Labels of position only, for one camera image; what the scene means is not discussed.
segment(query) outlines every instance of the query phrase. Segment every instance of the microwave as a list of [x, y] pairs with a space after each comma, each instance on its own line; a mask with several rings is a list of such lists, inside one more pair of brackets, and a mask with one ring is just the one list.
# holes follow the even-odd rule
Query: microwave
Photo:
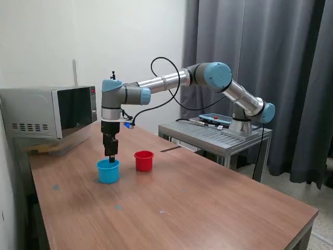
[[97, 120], [94, 86], [0, 89], [12, 137], [62, 139]]

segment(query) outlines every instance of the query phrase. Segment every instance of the red cup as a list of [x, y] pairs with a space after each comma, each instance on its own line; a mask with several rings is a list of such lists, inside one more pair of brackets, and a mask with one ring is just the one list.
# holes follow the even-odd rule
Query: red cup
[[153, 152], [142, 150], [134, 154], [136, 171], [148, 172], [152, 169]]

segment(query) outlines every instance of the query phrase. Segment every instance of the floor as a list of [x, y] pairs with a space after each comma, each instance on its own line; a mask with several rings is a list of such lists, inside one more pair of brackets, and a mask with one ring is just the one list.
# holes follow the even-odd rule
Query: floor
[[[332, 159], [328, 159], [327, 166], [333, 169]], [[248, 165], [237, 171], [252, 176], [253, 165]], [[289, 181], [289, 174], [284, 173], [279, 177], [274, 177], [268, 171], [265, 173], [263, 183], [318, 208], [319, 215], [315, 219], [312, 230], [333, 242], [333, 189], [323, 186], [321, 190], [318, 190], [314, 183], [311, 185], [292, 183]], [[333, 247], [311, 236], [308, 250], [333, 250]]]

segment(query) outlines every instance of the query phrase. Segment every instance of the cart leg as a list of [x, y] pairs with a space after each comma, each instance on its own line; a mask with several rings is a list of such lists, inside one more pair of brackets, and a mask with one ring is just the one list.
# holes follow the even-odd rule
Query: cart leg
[[253, 179], [262, 182], [266, 170], [268, 152], [270, 150], [271, 138], [262, 141], [257, 167], [253, 173]]

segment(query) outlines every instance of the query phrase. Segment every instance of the blue joint cap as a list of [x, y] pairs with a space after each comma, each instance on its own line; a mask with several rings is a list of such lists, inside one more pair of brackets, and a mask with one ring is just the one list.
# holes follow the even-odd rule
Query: blue joint cap
[[141, 89], [140, 105], [147, 105], [150, 103], [151, 91], [147, 87]]
[[222, 90], [229, 85], [233, 76], [227, 64], [213, 62], [204, 69], [203, 77], [206, 83], [217, 90]]
[[121, 81], [117, 81], [117, 80], [113, 80], [113, 79], [103, 80], [103, 83], [102, 83], [102, 92], [107, 92], [107, 91], [110, 91], [110, 90], [118, 89], [122, 85], [123, 84], [122, 84]]
[[275, 106], [272, 103], [266, 103], [264, 110], [261, 113], [260, 122], [261, 123], [269, 123], [273, 120], [275, 115]]

